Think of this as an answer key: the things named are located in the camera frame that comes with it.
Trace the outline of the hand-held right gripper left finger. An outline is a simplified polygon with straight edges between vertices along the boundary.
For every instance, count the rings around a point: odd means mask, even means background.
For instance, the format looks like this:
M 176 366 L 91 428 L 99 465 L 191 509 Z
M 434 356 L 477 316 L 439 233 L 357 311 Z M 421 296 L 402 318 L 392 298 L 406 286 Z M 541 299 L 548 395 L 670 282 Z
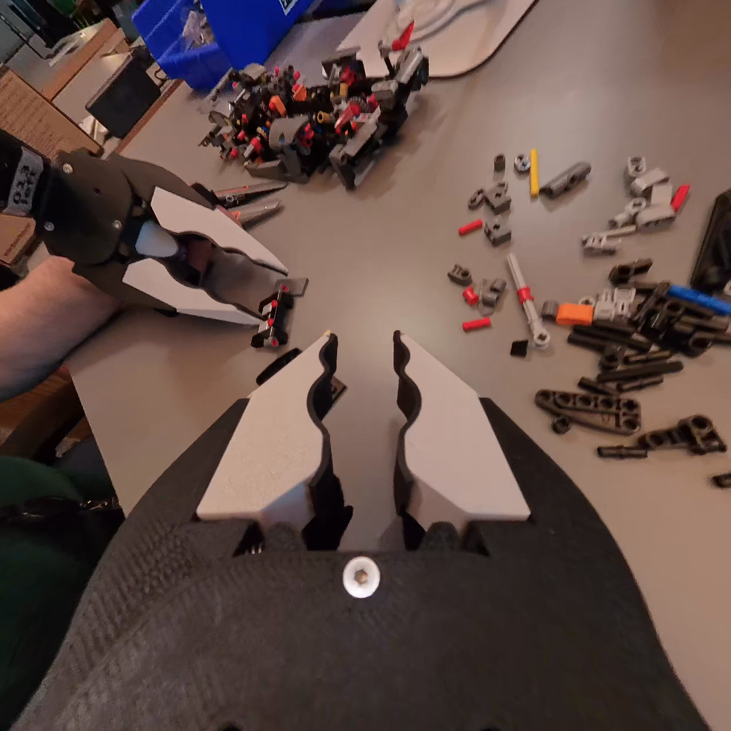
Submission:
M 324 425 L 337 399 L 337 353 L 327 331 L 250 394 L 197 505 L 200 520 L 339 523 L 346 505 Z

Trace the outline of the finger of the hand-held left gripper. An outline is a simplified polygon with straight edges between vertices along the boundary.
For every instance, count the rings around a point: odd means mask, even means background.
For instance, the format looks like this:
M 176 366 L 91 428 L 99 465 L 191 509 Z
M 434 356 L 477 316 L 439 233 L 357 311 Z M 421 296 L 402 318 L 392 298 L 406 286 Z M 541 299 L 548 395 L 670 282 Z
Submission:
M 209 208 L 154 187 L 151 210 L 161 228 L 172 235 L 196 235 L 225 251 L 237 251 L 259 266 L 281 275 L 289 274 L 277 256 L 217 207 Z
M 224 303 L 204 289 L 178 281 L 160 261 L 155 259 L 145 258 L 128 265 L 122 282 L 172 307 L 178 314 L 247 327 L 259 327 L 265 322 L 265 318 L 259 313 Z

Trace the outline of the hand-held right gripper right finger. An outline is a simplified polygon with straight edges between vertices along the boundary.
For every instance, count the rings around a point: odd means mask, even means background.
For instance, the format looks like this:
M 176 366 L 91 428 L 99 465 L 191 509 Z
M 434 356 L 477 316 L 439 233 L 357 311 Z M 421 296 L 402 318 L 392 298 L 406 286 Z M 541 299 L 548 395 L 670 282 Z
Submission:
M 397 434 L 397 514 L 424 531 L 527 520 L 528 503 L 477 391 L 399 330 L 393 359 L 406 420 Z

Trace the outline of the small black lego assembly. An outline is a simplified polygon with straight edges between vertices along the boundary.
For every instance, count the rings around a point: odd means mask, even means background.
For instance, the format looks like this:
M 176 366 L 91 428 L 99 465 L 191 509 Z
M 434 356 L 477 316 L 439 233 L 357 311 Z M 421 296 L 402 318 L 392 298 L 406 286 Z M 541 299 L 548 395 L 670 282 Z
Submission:
M 308 278 L 278 279 L 270 297 L 260 302 L 263 317 L 257 332 L 251 338 L 251 347 L 256 350 L 278 350 L 289 342 L 287 322 L 295 306 L 295 299 L 303 297 Z

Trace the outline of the person's left forearm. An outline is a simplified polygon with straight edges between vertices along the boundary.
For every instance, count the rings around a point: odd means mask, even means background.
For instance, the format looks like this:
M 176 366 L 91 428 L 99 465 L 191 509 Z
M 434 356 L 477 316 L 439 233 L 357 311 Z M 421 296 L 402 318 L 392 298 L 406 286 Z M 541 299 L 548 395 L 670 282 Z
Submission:
M 1 402 L 36 388 L 122 302 L 50 256 L 1 293 Z

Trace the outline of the grey pointed lego panel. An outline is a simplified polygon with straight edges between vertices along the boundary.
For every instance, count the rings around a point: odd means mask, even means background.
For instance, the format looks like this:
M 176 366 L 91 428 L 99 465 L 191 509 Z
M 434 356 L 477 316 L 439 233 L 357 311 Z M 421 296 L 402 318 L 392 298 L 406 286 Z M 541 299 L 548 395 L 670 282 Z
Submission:
M 255 182 L 241 187 L 218 190 L 214 194 L 221 206 L 226 209 L 233 209 L 248 205 L 263 196 L 271 195 L 287 186 L 288 183 L 281 181 Z
M 263 203 L 250 203 L 227 210 L 227 215 L 244 230 L 256 226 L 278 214 L 281 209 L 280 200 Z

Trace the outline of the black curved lego beam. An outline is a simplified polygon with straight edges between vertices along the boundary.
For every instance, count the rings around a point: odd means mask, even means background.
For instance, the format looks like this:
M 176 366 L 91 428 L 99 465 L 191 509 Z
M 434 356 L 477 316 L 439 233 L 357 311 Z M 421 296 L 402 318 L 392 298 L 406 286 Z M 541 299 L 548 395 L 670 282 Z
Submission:
M 281 354 L 276 360 L 268 364 L 256 377 L 255 382 L 257 386 L 262 386 L 269 379 L 274 377 L 279 371 L 286 367 L 289 363 L 294 361 L 300 354 L 300 348 L 292 348 L 287 352 Z

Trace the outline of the cluster of black lego beams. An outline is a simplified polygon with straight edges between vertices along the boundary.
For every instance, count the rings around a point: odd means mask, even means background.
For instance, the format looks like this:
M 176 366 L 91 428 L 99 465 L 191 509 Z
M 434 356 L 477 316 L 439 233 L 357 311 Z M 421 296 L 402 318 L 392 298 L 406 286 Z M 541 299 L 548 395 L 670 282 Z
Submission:
M 606 461 L 639 461 L 660 452 L 729 457 L 729 438 L 704 413 L 646 428 L 644 412 L 633 397 L 538 389 L 533 401 L 550 416 L 555 434 L 565 435 L 577 426 L 615 438 L 616 442 L 596 447 L 597 457 Z

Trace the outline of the partly built lego car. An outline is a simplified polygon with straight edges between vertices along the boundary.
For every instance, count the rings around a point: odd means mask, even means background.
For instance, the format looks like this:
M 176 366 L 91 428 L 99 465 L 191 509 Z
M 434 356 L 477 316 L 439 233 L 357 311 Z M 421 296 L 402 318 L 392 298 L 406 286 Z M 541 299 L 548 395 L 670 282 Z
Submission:
M 241 162 L 255 178 L 303 184 L 330 168 L 345 189 L 355 189 L 429 81 L 430 61 L 412 42 L 415 25 L 407 14 L 378 41 L 387 69 L 381 76 L 367 73 L 359 47 L 325 59 L 319 85 L 293 66 L 229 69 L 206 98 L 210 129 L 198 146 Z

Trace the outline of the long grey lego axle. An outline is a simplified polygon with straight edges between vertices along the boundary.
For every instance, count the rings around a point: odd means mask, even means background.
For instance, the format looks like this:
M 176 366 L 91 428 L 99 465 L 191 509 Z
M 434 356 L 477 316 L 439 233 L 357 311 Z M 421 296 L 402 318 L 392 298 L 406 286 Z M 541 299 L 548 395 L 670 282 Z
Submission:
M 531 334 L 531 343 L 538 350 L 545 350 L 551 342 L 551 336 L 536 310 L 531 288 L 527 285 L 524 274 L 515 254 L 507 254 L 507 266 L 516 286 L 516 295 L 525 315 L 526 324 Z

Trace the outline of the pile of black lego pieces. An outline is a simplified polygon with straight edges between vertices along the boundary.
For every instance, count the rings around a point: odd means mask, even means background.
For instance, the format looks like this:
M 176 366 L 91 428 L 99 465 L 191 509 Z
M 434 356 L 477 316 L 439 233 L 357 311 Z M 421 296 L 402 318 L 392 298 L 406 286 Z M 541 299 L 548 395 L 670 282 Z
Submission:
M 615 396 L 652 388 L 679 373 L 682 359 L 700 358 L 716 345 L 729 346 L 730 316 L 669 297 L 673 283 L 646 280 L 652 265 L 652 259 L 642 258 L 614 266 L 607 288 L 576 302 L 594 306 L 593 323 L 559 325 L 569 330 L 569 345 L 598 356 L 598 374 L 581 377 L 581 391 Z M 543 322 L 555 324 L 559 304 L 543 303 Z

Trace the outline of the cardboard box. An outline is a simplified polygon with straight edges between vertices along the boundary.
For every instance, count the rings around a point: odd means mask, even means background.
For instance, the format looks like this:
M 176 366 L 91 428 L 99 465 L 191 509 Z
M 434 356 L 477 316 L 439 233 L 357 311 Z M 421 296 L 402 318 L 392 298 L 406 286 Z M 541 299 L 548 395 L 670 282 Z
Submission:
M 4 65 L 1 128 L 52 161 L 60 153 L 77 150 L 86 150 L 96 157 L 104 152 L 72 119 Z

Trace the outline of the blue plastic bin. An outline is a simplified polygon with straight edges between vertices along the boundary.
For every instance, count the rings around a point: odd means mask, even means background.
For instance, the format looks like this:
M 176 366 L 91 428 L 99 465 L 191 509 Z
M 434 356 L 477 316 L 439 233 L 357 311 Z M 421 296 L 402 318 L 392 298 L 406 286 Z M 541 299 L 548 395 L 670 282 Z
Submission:
M 313 1 L 146 1 L 132 15 L 135 29 L 166 76 L 209 91 L 230 68 L 263 63 Z M 184 37 L 200 8 L 213 33 L 194 47 Z

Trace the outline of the white book stand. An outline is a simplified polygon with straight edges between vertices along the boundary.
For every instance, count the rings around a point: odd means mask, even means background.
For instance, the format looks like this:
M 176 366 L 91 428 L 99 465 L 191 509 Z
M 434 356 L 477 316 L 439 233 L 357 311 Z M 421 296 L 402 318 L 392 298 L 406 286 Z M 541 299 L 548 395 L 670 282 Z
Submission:
M 535 1 L 377 1 L 337 50 L 358 50 L 370 77 L 420 48 L 431 78 L 456 78 L 487 61 Z

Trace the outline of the cluster of light grey connectors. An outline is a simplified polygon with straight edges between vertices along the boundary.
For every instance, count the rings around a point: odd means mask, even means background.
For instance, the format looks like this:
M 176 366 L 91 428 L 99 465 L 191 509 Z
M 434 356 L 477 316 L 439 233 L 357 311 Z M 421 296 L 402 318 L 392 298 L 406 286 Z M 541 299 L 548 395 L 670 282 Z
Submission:
M 690 184 L 674 184 L 665 169 L 653 167 L 645 156 L 630 156 L 623 172 L 624 206 L 608 218 L 605 227 L 582 236 L 586 257 L 611 256 L 621 240 L 670 227 L 690 196 Z

